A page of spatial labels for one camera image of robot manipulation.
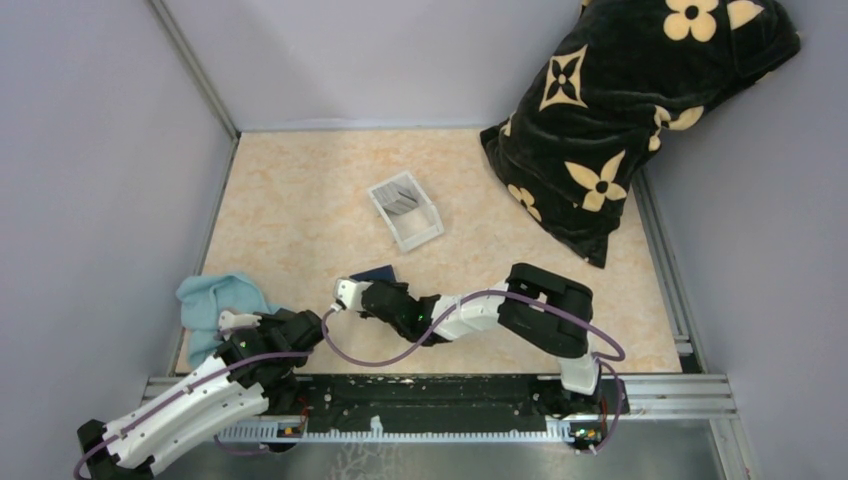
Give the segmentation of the navy blue card holder wallet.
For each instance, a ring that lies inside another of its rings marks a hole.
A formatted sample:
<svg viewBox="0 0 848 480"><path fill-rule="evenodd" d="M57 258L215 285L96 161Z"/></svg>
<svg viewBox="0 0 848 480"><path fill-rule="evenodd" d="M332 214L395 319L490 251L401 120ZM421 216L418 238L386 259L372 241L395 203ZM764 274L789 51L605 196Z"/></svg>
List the navy blue card holder wallet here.
<svg viewBox="0 0 848 480"><path fill-rule="evenodd" d="M351 280L357 282L389 282L397 281L396 274L392 265L383 265L366 271L358 272L350 276Z"/></svg>

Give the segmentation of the white plastic card box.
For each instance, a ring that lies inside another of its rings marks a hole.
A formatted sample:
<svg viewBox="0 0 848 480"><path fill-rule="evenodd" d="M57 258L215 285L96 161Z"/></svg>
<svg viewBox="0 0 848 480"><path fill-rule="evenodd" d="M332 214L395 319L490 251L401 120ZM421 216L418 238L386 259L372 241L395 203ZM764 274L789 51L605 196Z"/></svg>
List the white plastic card box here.
<svg viewBox="0 0 848 480"><path fill-rule="evenodd" d="M402 253L444 234L438 209L411 172L373 185L367 194Z"/></svg>

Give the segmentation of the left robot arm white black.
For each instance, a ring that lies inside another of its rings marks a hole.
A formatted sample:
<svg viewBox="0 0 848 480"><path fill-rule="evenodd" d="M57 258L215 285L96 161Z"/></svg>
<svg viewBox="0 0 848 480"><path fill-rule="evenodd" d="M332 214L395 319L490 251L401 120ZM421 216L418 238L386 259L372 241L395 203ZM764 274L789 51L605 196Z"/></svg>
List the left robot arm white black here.
<svg viewBox="0 0 848 480"><path fill-rule="evenodd" d="M322 341L314 312L218 319L221 344L191 373L138 409L78 431L76 479L152 479L197 445L250 417L302 410L296 369Z"/></svg>

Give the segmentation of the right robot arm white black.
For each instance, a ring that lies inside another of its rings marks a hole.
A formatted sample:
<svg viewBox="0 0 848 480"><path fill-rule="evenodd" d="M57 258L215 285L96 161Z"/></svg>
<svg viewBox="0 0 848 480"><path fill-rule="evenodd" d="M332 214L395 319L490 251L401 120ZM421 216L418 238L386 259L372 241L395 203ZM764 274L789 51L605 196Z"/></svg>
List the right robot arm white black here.
<svg viewBox="0 0 848 480"><path fill-rule="evenodd" d="M576 412L590 411L603 395L588 334L593 297L589 287L528 263L513 265L503 282L465 295L415 298L406 283L385 279L340 278L334 286L340 309L377 318L419 346L497 327L512 332L556 359L564 401Z"/></svg>

